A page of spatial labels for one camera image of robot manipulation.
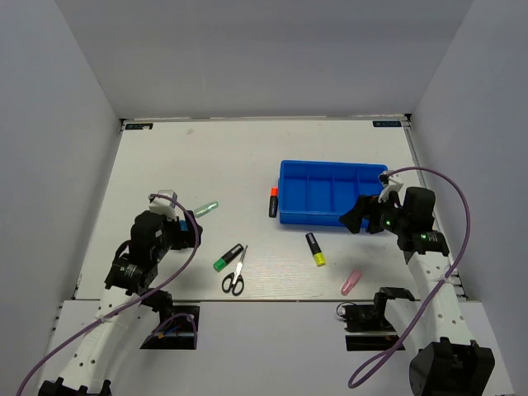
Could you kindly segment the green translucent glue bottle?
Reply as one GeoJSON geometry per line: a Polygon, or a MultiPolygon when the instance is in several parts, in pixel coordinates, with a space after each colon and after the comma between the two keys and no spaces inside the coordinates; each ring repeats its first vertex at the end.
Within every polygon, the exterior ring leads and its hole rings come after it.
{"type": "Polygon", "coordinates": [[[209,212],[217,209],[219,207],[219,202],[218,201],[211,201],[209,203],[206,203],[196,209],[193,210],[193,213],[195,215],[196,218],[200,218],[204,215],[207,215],[209,212]]]}

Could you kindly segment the green highlighter marker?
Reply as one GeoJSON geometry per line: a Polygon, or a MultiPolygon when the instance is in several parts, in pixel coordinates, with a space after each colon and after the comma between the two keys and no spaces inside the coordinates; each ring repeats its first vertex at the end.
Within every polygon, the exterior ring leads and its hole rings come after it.
{"type": "Polygon", "coordinates": [[[222,271],[230,262],[232,262],[242,251],[244,246],[240,243],[228,250],[223,256],[221,256],[214,264],[213,268],[220,272],[222,271]]]}

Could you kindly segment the pink translucent glue bottle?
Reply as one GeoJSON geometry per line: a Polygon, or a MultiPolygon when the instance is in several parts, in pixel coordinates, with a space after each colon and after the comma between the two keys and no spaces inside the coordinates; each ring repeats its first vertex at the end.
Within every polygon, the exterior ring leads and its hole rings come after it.
{"type": "Polygon", "coordinates": [[[354,271],[352,271],[340,289],[341,295],[347,296],[360,281],[361,277],[362,272],[360,270],[355,269],[354,271]]]}

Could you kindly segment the yellow highlighter marker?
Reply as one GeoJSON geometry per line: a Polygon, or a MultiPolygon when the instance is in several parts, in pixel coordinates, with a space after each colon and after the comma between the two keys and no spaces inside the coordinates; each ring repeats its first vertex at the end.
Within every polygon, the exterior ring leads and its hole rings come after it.
{"type": "Polygon", "coordinates": [[[316,240],[313,233],[307,233],[305,234],[306,241],[309,245],[310,252],[312,253],[314,262],[316,266],[325,266],[326,265],[326,259],[322,253],[322,250],[318,244],[318,241],[316,240]]]}

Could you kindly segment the blue compartment tray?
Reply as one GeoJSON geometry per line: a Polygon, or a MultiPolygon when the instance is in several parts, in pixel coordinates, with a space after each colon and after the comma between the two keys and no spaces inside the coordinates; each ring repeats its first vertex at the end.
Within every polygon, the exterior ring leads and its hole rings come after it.
{"type": "Polygon", "coordinates": [[[360,195],[377,196],[384,164],[284,160],[278,179],[282,224],[336,226],[360,195]]]}

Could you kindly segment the black handled scissors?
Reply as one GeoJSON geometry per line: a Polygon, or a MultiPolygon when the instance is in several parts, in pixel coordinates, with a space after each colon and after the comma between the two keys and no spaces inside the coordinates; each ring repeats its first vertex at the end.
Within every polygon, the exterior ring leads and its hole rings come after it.
{"type": "Polygon", "coordinates": [[[244,265],[245,256],[248,250],[246,245],[241,253],[238,263],[233,272],[230,272],[222,281],[222,291],[225,294],[231,294],[232,296],[238,297],[244,291],[244,279],[242,276],[242,269],[244,265]]]}

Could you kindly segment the orange highlighter marker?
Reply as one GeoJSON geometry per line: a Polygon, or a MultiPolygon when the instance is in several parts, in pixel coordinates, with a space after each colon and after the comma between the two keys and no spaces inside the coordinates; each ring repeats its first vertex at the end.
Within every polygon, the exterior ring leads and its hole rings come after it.
{"type": "Polygon", "coordinates": [[[270,193],[269,207],[268,207],[268,216],[270,218],[275,218],[278,211],[278,188],[272,187],[270,193]]]}

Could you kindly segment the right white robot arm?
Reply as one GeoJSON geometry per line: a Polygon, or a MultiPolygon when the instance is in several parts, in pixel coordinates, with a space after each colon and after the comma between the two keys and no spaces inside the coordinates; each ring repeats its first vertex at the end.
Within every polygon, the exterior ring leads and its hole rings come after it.
{"type": "Polygon", "coordinates": [[[361,195],[339,221],[352,233],[359,233],[366,221],[368,233],[396,235],[422,301],[416,304],[402,288],[385,288],[375,295],[374,322],[398,334],[396,344],[380,353],[380,361],[405,348],[415,395],[481,395],[495,359],[490,348],[478,344],[461,312],[450,282],[449,248],[433,228],[435,202],[434,192],[422,187],[409,187],[403,200],[396,191],[361,195]]]}

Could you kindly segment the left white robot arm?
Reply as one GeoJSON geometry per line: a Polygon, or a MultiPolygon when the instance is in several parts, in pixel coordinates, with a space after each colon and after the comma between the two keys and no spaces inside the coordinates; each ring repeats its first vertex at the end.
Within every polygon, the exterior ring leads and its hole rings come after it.
{"type": "Polygon", "coordinates": [[[116,250],[97,315],[71,360],[55,380],[40,386],[40,395],[109,395],[109,371],[118,349],[140,319],[139,307],[146,306],[146,319],[162,332],[177,318],[194,319],[174,309],[170,293],[151,285],[158,264],[171,250],[200,246],[203,228],[193,212],[179,218],[175,211],[150,208],[139,214],[130,238],[116,250]]]}

